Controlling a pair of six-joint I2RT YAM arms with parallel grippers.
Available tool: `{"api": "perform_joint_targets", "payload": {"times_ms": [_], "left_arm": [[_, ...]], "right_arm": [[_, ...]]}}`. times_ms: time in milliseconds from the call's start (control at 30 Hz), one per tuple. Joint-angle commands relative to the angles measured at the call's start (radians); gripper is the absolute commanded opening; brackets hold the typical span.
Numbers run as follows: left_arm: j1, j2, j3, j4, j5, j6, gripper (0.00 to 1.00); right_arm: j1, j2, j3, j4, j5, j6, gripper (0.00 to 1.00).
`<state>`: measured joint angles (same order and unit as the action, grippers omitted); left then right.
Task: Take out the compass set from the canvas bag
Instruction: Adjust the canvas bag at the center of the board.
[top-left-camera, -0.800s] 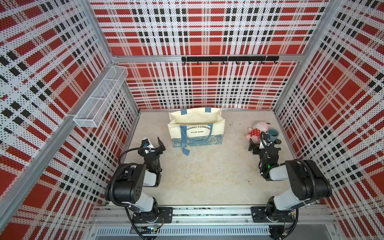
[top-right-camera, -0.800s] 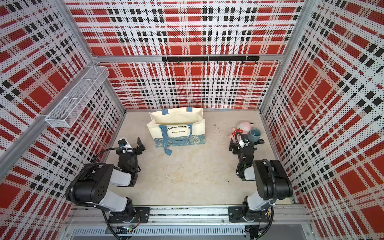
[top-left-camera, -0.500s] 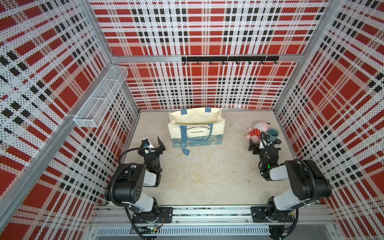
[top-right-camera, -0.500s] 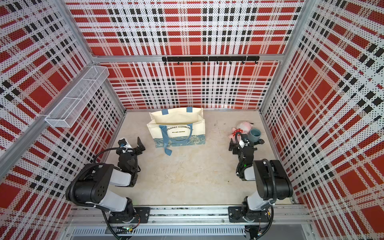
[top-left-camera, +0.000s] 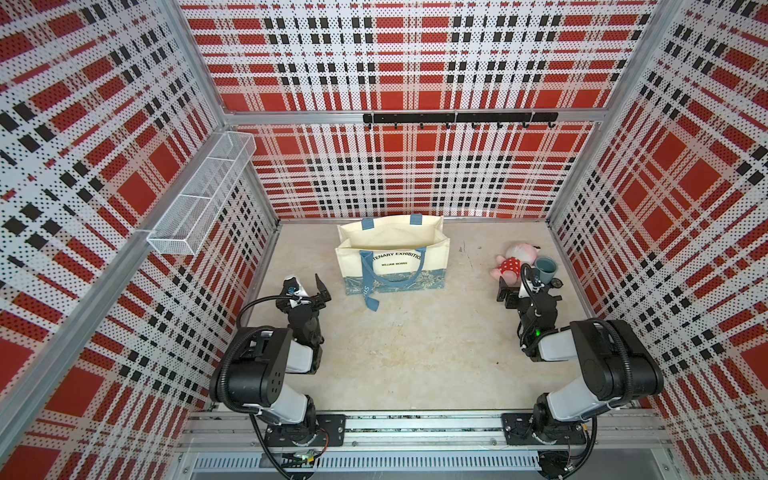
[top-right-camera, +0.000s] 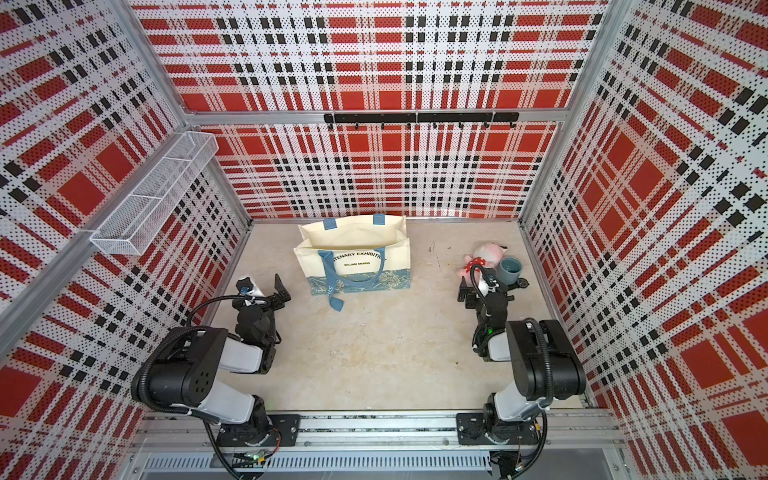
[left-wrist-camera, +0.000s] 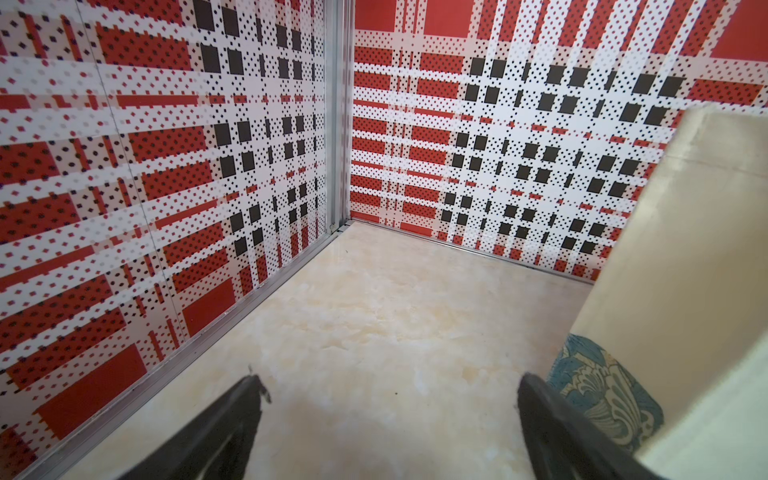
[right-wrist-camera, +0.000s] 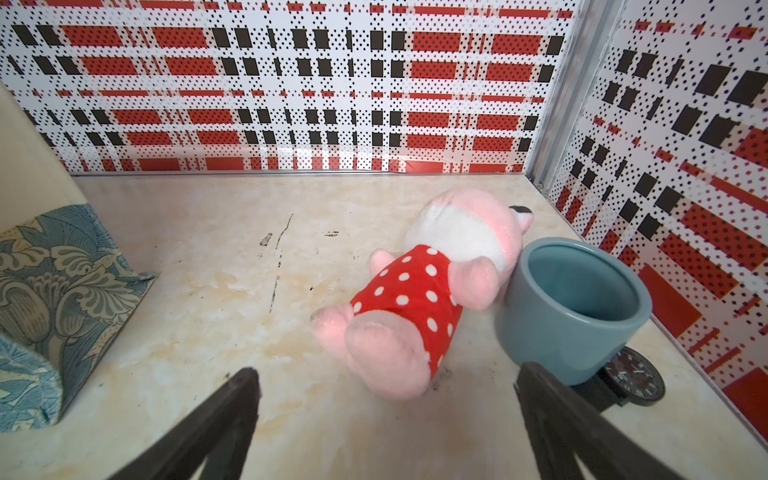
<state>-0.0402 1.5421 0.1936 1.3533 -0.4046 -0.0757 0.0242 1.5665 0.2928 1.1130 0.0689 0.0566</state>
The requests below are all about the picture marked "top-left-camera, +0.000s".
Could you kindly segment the cream canvas tote bag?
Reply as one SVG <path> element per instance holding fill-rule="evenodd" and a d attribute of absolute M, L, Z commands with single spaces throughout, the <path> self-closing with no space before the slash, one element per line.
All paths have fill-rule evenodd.
<path fill-rule="evenodd" d="M 335 249 L 348 296 L 377 311 L 378 294 L 442 289 L 450 255 L 444 218 L 422 214 L 363 218 L 337 228 Z"/>

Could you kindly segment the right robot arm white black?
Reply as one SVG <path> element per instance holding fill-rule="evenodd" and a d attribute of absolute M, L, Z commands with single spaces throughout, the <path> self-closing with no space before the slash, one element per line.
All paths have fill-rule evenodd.
<path fill-rule="evenodd" d="M 529 413 L 504 414 L 507 443 L 544 445 L 591 439 L 579 431 L 598 416 L 664 388 L 661 368 L 622 320 L 589 318 L 557 327 L 559 295 L 539 271 L 523 263 L 518 274 L 498 273 L 497 300 L 519 315 L 517 337 L 523 355 L 533 362 L 576 361 L 579 376 L 561 389 L 537 397 Z"/>

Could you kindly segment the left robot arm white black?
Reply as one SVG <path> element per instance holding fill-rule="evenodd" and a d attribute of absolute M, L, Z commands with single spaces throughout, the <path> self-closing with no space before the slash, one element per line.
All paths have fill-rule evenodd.
<path fill-rule="evenodd" d="M 289 375 L 314 374 L 321 364 L 324 336 L 319 312 L 332 297 L 319 277 L 315 282 L 317 293 L 310 295 L 291 276 L 279 294 L 246 303 L 239 321 L 253 307 L 272 303 L 287 316 L 288 325 L 240 326 L 210 381 L 213 402 L 261 419 L 295 445 L 310 444 L 320 430 L 314 400 L 286 380 Z"/>

